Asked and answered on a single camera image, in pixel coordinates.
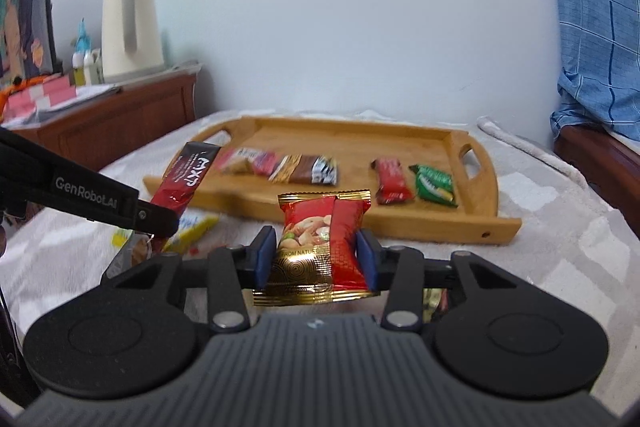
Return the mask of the yellow America snack packet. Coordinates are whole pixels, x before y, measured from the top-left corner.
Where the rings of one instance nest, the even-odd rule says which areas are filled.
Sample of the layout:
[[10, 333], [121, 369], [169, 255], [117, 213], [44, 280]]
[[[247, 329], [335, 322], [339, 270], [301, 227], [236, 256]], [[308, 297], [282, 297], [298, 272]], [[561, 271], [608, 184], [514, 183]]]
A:
[[148, 244], [150, 253], [175, 251], [175, 253], [183, 255], [192, 251], [193, 245], [198, 243], [212, 228], [215, 228], [218, 222], [217, 213], [201, 209], [187, 209], [180, 218], [178, 231], [169, 239], [142, 237], [141, 242]]

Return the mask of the long red snack bar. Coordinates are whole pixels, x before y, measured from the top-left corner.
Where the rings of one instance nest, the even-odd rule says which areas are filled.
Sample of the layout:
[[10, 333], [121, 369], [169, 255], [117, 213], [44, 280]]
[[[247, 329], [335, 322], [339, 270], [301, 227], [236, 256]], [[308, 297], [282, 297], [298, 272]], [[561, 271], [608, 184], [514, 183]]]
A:
[[378, 191], [375, 195], [378, 205], [401, 204], [413, 200], [413, 194], [397, 158], [376, 158], [371, 162], [371, 168], [378, 176]]

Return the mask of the red gold nut packet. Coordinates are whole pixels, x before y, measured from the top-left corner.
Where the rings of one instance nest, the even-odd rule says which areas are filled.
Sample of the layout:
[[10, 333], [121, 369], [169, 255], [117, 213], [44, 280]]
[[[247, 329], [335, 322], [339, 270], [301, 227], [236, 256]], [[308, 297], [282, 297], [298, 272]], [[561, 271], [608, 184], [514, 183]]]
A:
[[371, 207], [368, 190], [286, 193], [284, 227], [258, 307], [340, 303], [372, 297], [356, 254], [356, 233]]

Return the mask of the green wasabi peas packet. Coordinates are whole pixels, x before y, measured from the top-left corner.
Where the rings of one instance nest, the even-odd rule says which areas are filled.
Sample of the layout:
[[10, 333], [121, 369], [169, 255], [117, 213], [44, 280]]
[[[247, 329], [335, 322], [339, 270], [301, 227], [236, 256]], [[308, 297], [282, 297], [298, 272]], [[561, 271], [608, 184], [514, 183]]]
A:
[[427, 165], [411, 165], [409, 170], [416, 178], [416, 194], [420, 199], [451, 208], [457, 208], [454, 181], [450, 174]]

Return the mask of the dark red stick packet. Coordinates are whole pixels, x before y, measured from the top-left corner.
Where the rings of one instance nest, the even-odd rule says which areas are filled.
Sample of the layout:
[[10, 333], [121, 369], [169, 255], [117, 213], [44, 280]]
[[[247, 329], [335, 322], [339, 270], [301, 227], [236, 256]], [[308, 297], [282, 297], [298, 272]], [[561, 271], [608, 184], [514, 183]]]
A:
[[[195, 191], [212, 167], [220, 146], [205, 142], [188, 142], [170, 165], [151, 202], [175, 213], [178, 221], [188, 208]], [[159, 254], [178, 231], [155, 233], [151, 239], [151, 255]]]

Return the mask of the pink pastry packet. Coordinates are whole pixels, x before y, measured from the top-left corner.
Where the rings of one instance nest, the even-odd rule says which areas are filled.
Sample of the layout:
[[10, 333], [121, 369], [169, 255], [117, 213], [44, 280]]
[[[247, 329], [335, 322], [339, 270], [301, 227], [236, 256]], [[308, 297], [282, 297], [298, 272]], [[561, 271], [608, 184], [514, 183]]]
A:
[[280, 164], [281, 157], [270, 150], [257, 150], [251, 147], [227, 148], [214, 162], [214, 168], [221, 173], [254, 174], [271, 176]]

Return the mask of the peanut chocolate bar packet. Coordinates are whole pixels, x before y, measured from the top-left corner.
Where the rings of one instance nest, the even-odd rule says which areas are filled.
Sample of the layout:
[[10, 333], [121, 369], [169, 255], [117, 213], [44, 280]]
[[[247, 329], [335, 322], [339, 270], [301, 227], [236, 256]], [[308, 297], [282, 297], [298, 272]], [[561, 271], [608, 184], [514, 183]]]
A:
[[337, 184], [338, 168], [334, 158], [321, 155], [286, 155], [269, 180], [273, 183], [314, 185]]

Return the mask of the small gold red packet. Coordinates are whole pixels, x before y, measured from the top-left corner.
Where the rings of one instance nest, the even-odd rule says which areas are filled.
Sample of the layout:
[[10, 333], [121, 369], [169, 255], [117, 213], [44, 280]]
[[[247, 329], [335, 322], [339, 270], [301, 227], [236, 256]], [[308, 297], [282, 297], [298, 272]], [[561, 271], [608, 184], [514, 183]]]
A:
[[449, 295], [446, 288], [426, 288], [423, 291], [424, 323], [437, 321], [449, 310]]

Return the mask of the pink box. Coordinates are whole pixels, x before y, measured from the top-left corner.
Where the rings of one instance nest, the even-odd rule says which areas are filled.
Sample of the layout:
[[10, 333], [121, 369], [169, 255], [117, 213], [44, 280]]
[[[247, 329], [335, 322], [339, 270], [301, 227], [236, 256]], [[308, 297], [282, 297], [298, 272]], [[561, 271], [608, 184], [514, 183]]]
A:
[[9, 120], [28, 116], [37, 109], [51, 108], [76, 96], [76, 87], [68, 76], [32, 78], [19, 86], [1, 90], [1, 118]]

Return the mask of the wooden side cabinet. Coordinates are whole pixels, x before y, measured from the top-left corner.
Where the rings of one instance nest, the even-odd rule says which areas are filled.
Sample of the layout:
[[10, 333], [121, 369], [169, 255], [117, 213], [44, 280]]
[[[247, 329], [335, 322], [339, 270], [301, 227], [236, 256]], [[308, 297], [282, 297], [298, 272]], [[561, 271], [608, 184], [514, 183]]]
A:
[[15, 133], [94, 171], [194, 121], [196, 68], [123, 87]]

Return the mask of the wooden bamboo tray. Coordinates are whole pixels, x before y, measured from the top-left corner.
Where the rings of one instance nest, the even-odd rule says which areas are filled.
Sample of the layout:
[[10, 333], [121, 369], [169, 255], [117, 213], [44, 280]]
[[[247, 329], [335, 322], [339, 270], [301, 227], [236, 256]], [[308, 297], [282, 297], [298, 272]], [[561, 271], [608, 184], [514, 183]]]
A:
[[326, 155], [337, 162], [337, 190], [376, 191], [372, 160], [393, 157], [402, 167], [423, 164], [446, 171], [454, 181], [454, 208], [420, 198], [373, 205], [363, 225], [378, 237], [418, 242], [507, 244], [522, 226], [498, 215], [495, 168], [469, 132], [442, 128], [284, 117], [240, 117], [213, 124], [194, 136], [203, 142], [227, 132], [230, 147], [254, 147], [280, 155]]

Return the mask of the small bottles group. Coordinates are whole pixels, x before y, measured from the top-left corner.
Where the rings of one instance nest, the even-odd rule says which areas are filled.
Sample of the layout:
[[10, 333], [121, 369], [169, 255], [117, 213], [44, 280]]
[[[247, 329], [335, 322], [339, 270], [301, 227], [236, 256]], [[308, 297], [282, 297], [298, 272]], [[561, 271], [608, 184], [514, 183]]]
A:
[[99, 86], [104, 83], [101, 51], [93, 49], [91, 38], [86, 31], [85, 20], [81, 20], [78, 25], [72, 69], [76, 87]]

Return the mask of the cream electric kettle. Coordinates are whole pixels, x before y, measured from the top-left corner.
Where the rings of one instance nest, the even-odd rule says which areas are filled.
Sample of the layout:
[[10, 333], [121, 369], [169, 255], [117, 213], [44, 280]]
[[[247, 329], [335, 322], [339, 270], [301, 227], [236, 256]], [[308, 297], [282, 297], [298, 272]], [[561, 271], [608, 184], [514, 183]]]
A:
[[155, 0], [102, 0], [101, 30], [106, 83], [130, 81], [166, 69]]

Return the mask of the grey checked blanket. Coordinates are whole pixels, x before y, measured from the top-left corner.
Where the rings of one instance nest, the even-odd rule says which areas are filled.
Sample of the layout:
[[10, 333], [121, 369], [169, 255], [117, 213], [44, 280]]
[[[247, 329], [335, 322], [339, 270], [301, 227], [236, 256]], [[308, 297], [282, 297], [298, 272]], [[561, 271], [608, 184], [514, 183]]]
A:
[[[273, 109], [226, 110], [192, 122], [139, 148], [102, 170], [105, 176], [143, 187], [144, 176], [162, 174], [184, 143], [214, 124], [242, 116], [285, 116]], [[476, 124], [424, 124], [470, 132], [487, 150], [497, 171], [500, 217], [521, 218], [508, 245], [405, 243], [425, 257], [446, 259], [470, 251], [535, 284], [594, 317], [605, 329], [610, 354], [592, 393], [616, 415], [639, 399], [639, 239], [623, 215], [596, 193], [544, 162], [498, 141]], [[246, 244], [265, 222], [220, 217], [203, 248]], [[119, 248], [116, 229], [43, 209], [17, 230], [1, 257], [1, 289], [18, 335], [38, 317], [99, 283]], [[377, 320], [386, 294], [348, 303], [287, 307], [284, 313], [363, 312]]]

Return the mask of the blue plaid cloth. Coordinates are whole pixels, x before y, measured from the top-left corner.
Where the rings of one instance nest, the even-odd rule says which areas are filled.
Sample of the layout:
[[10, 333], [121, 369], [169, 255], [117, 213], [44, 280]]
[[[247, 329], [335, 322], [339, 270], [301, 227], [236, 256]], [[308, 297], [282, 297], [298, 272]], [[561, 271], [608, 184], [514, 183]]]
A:
[[560, 105], [554, 133], [600, 124], [639, 138], [639, 0], [558, 0]]

